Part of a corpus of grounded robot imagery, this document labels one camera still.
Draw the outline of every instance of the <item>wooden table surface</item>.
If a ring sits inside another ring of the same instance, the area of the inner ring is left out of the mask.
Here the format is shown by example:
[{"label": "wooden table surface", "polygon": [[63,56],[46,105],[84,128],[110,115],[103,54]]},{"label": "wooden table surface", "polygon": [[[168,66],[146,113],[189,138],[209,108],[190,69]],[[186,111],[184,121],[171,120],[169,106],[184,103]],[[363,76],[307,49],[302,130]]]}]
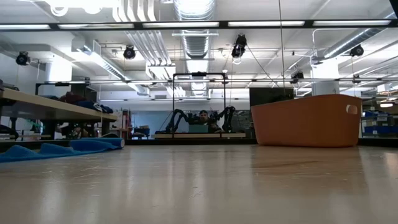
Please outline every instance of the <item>wooden table surface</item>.
[{"label": "wooden table surface", "polygon": [[0,164],[1,223],[391,223],[398,153],[129,146]]},{"label": "wooden table surface", "polygon": [[101,120],[116,121],[117,116],[104,114],[81,106],[71,105],[41,96],[30,95],[5,88],[3,98],[17,101],[13,106],[3,106],[2,116],[25,119]]}]

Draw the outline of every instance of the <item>person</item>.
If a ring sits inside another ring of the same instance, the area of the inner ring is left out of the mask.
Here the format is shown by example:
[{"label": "person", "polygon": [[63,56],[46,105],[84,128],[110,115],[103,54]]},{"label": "person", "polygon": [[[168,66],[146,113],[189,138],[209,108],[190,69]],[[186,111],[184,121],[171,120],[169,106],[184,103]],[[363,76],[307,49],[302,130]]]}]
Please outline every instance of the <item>person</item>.
[{"label": "person", "polygon": [[201,110],[199,112],[199,121],[203,125],[208,126],[208,132],[209,133],[220,133],[224,132],[218,125],[217,121],[213,121],[212,119],[209,118],[209,114],[205,110]]}]

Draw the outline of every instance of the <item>orange plastic bin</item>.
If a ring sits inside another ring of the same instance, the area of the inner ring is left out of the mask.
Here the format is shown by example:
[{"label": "orange plastic bin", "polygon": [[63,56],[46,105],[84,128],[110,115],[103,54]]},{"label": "orange plastic bin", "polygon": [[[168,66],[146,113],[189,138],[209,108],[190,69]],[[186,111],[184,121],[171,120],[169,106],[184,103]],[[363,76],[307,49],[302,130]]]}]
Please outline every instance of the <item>orange plastic bin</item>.
[{"label": "orange plastic bin", "polygon": [[320,95],[252,106],[257,142],[268,146],[350,147],[358,143],[362,100]]}]

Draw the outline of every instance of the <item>bin handle hole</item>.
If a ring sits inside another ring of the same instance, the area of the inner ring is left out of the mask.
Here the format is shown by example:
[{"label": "bin handle hole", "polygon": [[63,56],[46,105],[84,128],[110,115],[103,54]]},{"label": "bin handle hole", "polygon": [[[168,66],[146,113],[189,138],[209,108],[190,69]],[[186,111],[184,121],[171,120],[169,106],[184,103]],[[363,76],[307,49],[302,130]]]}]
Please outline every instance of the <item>bin handle hole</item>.
[{"label": "bin handle hole", "polygon": [[358,107],[355,105],[347,105],[346,111],[348,114],[358,114]]}]

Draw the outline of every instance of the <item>ceiling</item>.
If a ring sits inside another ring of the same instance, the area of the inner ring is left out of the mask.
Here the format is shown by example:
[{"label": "ceiling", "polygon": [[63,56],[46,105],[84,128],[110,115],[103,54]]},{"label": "ceiling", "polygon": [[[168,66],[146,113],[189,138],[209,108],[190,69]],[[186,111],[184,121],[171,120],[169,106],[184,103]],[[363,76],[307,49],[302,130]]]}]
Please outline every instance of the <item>ceiling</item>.
[{"label": "ceiling", "polygon": [[[381,14],[386,10],[392,10],[389,0],[281,0],[279,14],[278,0],[217,0],[217,20],[248,20],[248,19],[381,19]],[[175,20],[173,4],[161,4],[155,0],[155,14],[158,20]],[[51,14],[49,5],[45,2],[26,2],[17,0],[0,1],[0,21],[7,22],[114,22],[111,9],[103,9],[100,13],[91,15],[82,9],[70,9],[63,17],[55,17]],[[177,65],[178,72],[186,72],[182,53],[182,43],[179,37],[173,37],[173,32],[179,30],[161,31],[169,55]],[[219,36],[213,37],[212,57],[209,72],[220,72],[227,69],[230,78],[265,78],[263,69],[272,78],[277,78],[286,71],[286,77],[292,73],[287,69],[293,65],[301,56],[309,54],[312,49],[327,49],[335,45],[355,30],[319,30],[315,33],[315,44],[313,43],[313,31],[308,29],[280,29],[262,30],[218,30]],[[234,44],[238,34],[245,34],[248,47],[240,65],[232,64],[230,54],[231,46]],[[71,52],[71,42],[76,36],[97,40],[103,47],[103,55],[110,58],[123,70],[128,72],[132,79],[146,78],[143,71],[146,62],[139,54],[134,60],[125,60],[123,50],[131,44],[124,32],[3,32],[0,33],[0,44],[47,44],[59,50],[68,57],[73,58],[73,63],[79,68],[87,70],[83,73],[91,79],[107,79],[106,71],[92,62],[81,61],[75,58]],[[365,54],[371,54],[387,44],[397,40],[398,29],[388,29],[375,37],[362,43]],[[354,58],[353,65],[351,57],[339,59],[340,76],[350,76],[353,72],[368,67],[381,67],[385,60],[398,56],[398,45],[393,45],[385,50],[368,57]],[[310,77],[310,65],[303,67],[306,77]],[[369,77],[381,77],[385,74],[398,73],[398,66],[390,66],[370,74]],[[248,83],[233,84],[235,88],[244,88]],[[342,86],[350,86],[352,83],[341,83]],[[377,86],[378,82],[369,83],[364,86]],[[107,90],[131,90],[125,86],[104,86]]]}]

